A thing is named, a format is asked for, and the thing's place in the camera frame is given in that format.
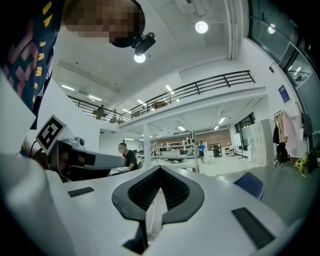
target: navy shirt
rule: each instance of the navy shirt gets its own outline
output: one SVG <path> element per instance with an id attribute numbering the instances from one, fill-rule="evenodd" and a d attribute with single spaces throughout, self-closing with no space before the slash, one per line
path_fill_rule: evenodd
<path id="1" fill-rule="evenodd" d="M 51 77 L 53 47 L 64 3 L 65 0 L 44 0 L 34 4 L 35 13 L 14 34 L 0 64 L 9 84 L 36 117 Z M 37 119 L 31 128 L 37 129 Z"/>

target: black metal railing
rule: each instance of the black metal railing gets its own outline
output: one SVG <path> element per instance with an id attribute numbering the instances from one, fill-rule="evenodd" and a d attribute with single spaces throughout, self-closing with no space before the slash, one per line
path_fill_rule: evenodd
<path id="1" fill-rule="evenodd" d="M 68 97 L 72 100 L 72 102 L 75 103 L 78 108 L 85 112 L 88 117 L 101 121 L 107 121 L 113 124 L 120 124 L 122 122 L 122 115 L 117 112 L 83 101 L 81 99 L 77 99 L 71 96 Z"/>
<path id="2" fill-rule="evenodd" d="M 145 113 L 152 112 L 156 109 L 165 107 L 173 103 L 178 104 L 180 100 L 187 97 L 201 95 L 202 93 L 218 88 L 231 87 L 237 84 L 250 82 L 255 83 L 255 80 L 250 74 L 250 70 L 243 70 L 208 77 L 180 86 L 173 89 L 172 91 L 165 92 L 152 99 L 149 99 L 148 101 L 145 101 L 143 104 L 140 104 L 130 109 L 127 113 L 122 114 L 121 121 L 128 121 L 130 119 L 133 119 L 134 117 L 139 117 Z"/>

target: blue sign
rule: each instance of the blue sign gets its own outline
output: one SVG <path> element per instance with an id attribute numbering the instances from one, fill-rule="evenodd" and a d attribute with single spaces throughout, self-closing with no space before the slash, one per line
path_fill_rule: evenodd
<path id="1" fill-rule="evenodd" d="M 282 85 L 278 90 L 284 103 L 290 100 L 289 94 L 284 85 Z"/>

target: backpack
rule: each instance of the backpack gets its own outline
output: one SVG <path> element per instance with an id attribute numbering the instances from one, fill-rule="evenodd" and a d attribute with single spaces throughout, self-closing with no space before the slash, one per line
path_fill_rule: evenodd
<path id="1" fill-rule="evenodd" d="M 276 146 L 276 156 L 280 163 L 289 161 L 288 151 L 286 150 L 286 143 L 282 142 Z"/>

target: white cabinet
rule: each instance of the white cabinet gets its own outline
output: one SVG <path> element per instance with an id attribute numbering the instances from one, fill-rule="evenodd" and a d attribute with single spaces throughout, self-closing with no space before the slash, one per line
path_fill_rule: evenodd
<path id="1" fill-rule="evenodd" d="M 252 124 L 252 137 L 254 140 L 253 161 L 258 167 L 273 164 L 273 141 L 269 119 Z"/>

